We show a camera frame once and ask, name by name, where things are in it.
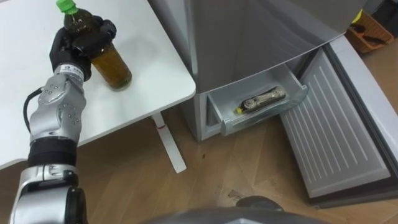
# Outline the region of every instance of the white tabletop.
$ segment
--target white tabletop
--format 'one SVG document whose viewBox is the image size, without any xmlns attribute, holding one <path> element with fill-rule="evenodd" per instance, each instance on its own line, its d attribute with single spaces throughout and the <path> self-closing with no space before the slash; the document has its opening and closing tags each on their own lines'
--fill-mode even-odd
<svg viewBox="0 0 398 224">
<path fill-rule="evenodd" d="M 191 98 L 195 83 L 146 0 L 76 0 L 118 28 L 114 44 L 133 81 L 110 90 L 93 68 L 85 83 L 80 145 Z M 26 96 L 52 75 L 48 57 L 63 15 L 49 0 L 0 2 L 0 169 L 27 159 Z M 28 113 L 37 107 L 31 101 Z"/>
</svg>

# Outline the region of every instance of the brown liquid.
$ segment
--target brown liquid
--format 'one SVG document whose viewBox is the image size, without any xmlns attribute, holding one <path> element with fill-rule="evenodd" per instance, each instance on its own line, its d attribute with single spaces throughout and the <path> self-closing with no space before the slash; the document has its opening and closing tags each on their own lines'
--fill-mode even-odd
<svg viewBox="0 0 398 224">
<path fill-rule="evenodd" d="M 98 31 L 93 15 L 84 9 L 79 9 L 72 15 L 65 15 L 64 26 L 75 36 Z M 130 69 L 112 43 L 92 56 L 90 60 L 111 88 L 122 90 L 131 83 Z"/>
<path fill-rule="evenodd" d="M 91 59 L 92 64 L 115 90 L 128 87 L 131 83 L 131 72 L 114 45 L 110 44 L 103 50 L 99 56 Z"/>
</svg>

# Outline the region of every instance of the wooden floor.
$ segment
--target wooden floor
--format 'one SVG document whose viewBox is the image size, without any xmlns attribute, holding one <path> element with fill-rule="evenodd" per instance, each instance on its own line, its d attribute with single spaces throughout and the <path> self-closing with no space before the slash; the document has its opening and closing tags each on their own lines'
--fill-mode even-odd
<svg viewBox="0 0 398 224">
<path fill-rule="evenodd" d="M 395 42 L 364 59 L 396 110 L 397 82 L 391 80 L 398 80 L 397 50 Z M 172 169 L 150 119 L 79 148 L 90 223 L 137 223 L 189 208 L 233 206 L 250 195 L 269 197 L 288 212 L 330 223 L 398 223 L 398 200 L 327 210 L 309 207 L 279 118 L 197 143 L 178 108 L 164 115 L 188 167 L 180 174 Z M 20 163 L 0 170 L 0 223 L 7 223 L 24 167 Z"/>
</svg>

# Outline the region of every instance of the freezer door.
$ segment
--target freezer door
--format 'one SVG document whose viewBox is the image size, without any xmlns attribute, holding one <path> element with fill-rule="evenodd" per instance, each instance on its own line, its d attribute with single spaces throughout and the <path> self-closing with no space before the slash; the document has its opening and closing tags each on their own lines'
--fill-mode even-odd
<svg viewBox="0 0 398 224">
<path fill-rule="evenodd" d="M 300 81 L 308 96 L 281 118 L 309 197 L 395 177 L 398 117 L 345 37 L 320 49 Z"/>
</svg>

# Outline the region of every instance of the refrigerator door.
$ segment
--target refrigerator door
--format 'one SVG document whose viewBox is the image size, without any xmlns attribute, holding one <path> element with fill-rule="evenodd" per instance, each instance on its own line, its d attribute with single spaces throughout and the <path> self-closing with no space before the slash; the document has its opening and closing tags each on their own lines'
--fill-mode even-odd
<svg viewBox="0 0 398 224">
<path fill-rule="evenodd" d="M 310 202 L 396 184 L 398 116 L 345 37 L 320 49 L 300 81 L 306 99 L 281 118 Z"/>
<path fill-rule="evenodd" d="M 337 38 L 366 0 L 149 2 L 204 93 Z"/>
</svg>

